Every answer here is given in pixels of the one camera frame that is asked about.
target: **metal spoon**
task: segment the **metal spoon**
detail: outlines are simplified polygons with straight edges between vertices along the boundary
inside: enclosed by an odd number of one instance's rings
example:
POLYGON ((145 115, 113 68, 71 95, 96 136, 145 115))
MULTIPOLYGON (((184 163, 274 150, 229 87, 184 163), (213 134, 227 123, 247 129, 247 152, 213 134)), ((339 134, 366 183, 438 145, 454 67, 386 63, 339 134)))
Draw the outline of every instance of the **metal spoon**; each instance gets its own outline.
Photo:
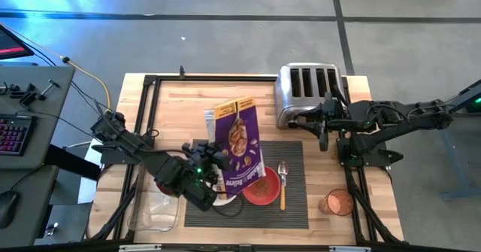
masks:
POLYGON ((280 162, 279 166, 277 167, 277 173, 280 176, 280 210, 286 210, 286 177, 287 173, 289 172, 289 167, 287 166, 287 162, 280 162))

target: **purple cereal box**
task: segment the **purple cereal box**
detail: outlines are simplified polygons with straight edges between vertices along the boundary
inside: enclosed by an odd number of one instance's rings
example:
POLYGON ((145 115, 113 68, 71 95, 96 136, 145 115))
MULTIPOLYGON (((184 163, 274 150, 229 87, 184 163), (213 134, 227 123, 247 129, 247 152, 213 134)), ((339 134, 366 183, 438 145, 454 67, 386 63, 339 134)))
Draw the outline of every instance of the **purple cereal box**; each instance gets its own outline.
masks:
POLYGON ((218 190, 231 197, 265 176, 254 98, 217 106, 214 120, 215 141, 221 144, 231 164, 231 171, 221 171, 218 190))

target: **wooden spoon handle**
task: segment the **wooden spoon handle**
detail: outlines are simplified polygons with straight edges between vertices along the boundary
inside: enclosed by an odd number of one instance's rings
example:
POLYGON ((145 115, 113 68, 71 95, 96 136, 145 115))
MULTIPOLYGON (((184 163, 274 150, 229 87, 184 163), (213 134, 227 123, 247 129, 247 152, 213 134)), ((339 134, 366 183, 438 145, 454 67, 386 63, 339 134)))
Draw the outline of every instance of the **wooden spoon handle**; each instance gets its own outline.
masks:
POLYGON ((283 185, 280 186, 280 210, 286 210, 286 187, 283 185))

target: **toaster slot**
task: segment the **toaster slot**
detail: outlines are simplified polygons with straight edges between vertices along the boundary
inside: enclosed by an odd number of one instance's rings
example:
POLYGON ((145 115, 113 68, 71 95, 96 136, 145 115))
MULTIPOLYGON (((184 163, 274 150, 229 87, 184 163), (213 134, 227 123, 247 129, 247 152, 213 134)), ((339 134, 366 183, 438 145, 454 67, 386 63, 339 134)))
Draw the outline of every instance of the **toaster slot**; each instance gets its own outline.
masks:
POLYGON ((302 83, 304 85, 304 97, 313 97, 313 82, 310 79, 310 68, 302 69, 302 83))
POLYGON ((328 69, 328 79, 329 79, 330 93, 333 93, 334 92, 334 85, 337 85, 336 70, 331 69, 331 68, 328 69))
POLYGON ((301 97, 301 77, 298 68, 291 68, 291 89, 293 97, 301 97))
POLYGON ((324 97, 327 91, 327 84, 325 83, 324 68, 316 68, 317 89, 319 90, 319 97, 324 97))

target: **computer mouse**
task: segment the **computer mouse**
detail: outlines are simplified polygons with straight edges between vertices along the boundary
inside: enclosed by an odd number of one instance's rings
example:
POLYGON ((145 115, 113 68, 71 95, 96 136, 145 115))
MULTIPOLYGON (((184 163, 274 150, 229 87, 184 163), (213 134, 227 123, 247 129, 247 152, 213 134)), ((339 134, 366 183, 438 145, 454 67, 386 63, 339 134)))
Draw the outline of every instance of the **computer mouse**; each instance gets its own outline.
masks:
POLYGON ((6 228, 15 216, 20 193, 8 190, 0 194, 0 229, 6 228))

